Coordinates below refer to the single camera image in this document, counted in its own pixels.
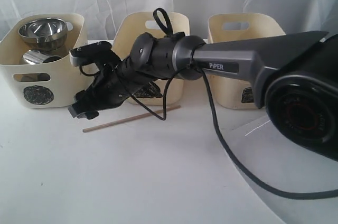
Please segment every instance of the cream plastic basket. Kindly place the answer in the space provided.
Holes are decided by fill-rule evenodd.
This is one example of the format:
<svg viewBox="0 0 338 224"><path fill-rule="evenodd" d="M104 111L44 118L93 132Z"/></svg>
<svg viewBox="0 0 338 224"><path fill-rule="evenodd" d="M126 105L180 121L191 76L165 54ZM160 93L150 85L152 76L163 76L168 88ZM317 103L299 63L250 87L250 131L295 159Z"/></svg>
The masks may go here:
<svg viewBox="0 0 338 224"><path fill-rule="evenodd" d="M171 20L174 33L183 31L185 35L190 34L189 19L179 13L170 12L168 13ZM136 38L144 32L152 34L156 38L162 38L165 34L162 30L157 27L156 22L153 18L152 12L138 12L128 15L122 22L116 37L114 39L112 50L121 58L127 57L132 49ZM161 89L163 94L166 80L157 80L155 83ZM180 79L174 79L169 87L167 93L167 104L173 104L182 97L183 95L184 81ZM163 98L140 98L146 105L162 105Z"/></svg>
<svg viewBox="0 0 338 224"><path fill-rule="evenodd" d="M245 29L225 30L225 24L237 25L237 27L245 26ZM209 43L285 35L283 29L273 18L258 13L214 15L208 20L208 28ZM219 76L211 76L210 78L216 101L223 107L231 109L256 108L249 82Z"/></svg>
<svg viewBox="0 0 338 224"><path fill-rule="evenodd" d="M74 95L90 85L90 77L85 77L70 64L69 55L51 63L19 64L22 55L29 46L21 39L18 29L23 24L43 17L56 17L71 23L65 47L70 50L74 47L87 44L85 19L79 14L44 14L34 15L20 20L0 42L0 74L5 80L18 101L28 108L62 107L74 103ZM23 74L47 73L48 81L20 82Z"/></svg>

